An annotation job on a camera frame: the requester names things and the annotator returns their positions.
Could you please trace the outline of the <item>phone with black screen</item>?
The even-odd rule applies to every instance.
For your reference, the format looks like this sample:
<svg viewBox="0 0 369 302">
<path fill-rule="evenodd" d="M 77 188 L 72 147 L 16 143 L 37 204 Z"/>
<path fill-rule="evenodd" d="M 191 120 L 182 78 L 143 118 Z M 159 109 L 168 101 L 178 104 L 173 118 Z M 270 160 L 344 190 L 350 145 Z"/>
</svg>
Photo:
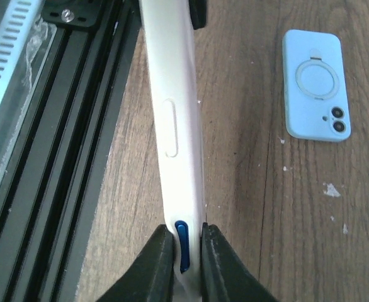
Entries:
<svg viewBox="0 0 369 302">
<path fill-rule="evenodd" d="M 188 225 L 184 221 L 177 221 L 175 228 L 178 233 L 179 247 L 180 247 L 180 273 L 186 272 L 190 268 L 190 241 Z"/>
</svg>

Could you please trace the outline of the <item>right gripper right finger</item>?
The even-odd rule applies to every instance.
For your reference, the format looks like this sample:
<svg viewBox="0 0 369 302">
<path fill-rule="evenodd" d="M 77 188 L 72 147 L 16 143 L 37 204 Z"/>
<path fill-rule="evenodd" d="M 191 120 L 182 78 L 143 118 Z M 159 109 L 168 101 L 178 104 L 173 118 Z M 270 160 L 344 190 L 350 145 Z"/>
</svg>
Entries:
<svg viewBox="0 0 369 302">
<path fill-rule="evenodd" d="M 204 223 L 201 239 L 204 301 L 276 301 L 248 271 L 216 225 Z"/>
</svg>

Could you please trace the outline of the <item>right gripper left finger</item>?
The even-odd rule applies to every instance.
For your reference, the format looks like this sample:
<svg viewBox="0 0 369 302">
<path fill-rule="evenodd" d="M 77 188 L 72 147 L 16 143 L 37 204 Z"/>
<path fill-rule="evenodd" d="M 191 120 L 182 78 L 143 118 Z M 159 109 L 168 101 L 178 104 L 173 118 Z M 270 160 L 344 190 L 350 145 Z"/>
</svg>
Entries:
<svg viewBox="0 0 369 302">
<path fill-rule="evenodd" d="M 166 225 L 159 225 L 126 273 L 98 301 L 172 301 L 173 248 L 173 235 Z"/>
</svg>

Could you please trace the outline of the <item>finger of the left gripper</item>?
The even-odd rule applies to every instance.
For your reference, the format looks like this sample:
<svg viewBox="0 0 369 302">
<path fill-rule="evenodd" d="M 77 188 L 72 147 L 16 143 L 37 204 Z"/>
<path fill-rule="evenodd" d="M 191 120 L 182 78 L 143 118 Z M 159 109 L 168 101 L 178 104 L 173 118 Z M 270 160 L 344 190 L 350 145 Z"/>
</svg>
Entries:
<svg viewBox="0 0 369 302">
<path fill-rule="evenodd" d="M 190 17 L 194 30 L 207 24 L 207 0 L 189 0 Z"/>
</svg>

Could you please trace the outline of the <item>beige phone case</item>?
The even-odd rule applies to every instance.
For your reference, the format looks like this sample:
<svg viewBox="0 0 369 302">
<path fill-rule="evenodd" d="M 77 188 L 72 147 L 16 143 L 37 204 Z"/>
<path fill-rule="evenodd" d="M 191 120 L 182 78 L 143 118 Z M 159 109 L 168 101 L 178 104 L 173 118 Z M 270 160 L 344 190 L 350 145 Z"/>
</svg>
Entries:
<svg viewBox="0 0 369 302">
<path fill-rule="evenodd" d="M 188 1 L 141 1 L 164 220 L 174 236 L 179 301 L 201 301 L 200 237 L 205 219 L 202 128 Z M 177 221 L 188 225 L 190 268 L 180 273 Z"/>
</svg>

